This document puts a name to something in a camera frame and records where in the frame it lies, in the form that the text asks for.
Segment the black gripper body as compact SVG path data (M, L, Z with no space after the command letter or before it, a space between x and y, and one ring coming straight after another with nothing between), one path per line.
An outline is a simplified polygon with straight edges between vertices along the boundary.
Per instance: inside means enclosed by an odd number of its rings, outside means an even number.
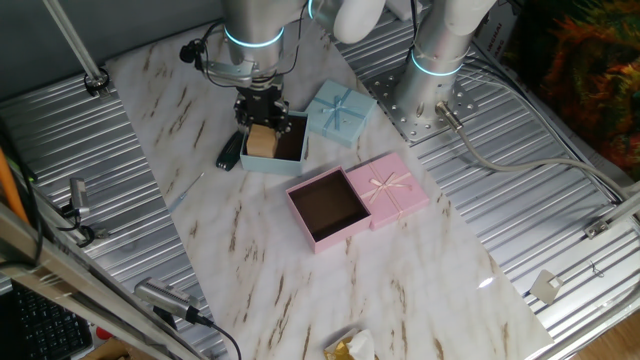
M288 124L289 103L284 100L282 89L279 87L260 91L238 88L234 110L240 126L253 124L286 126Z

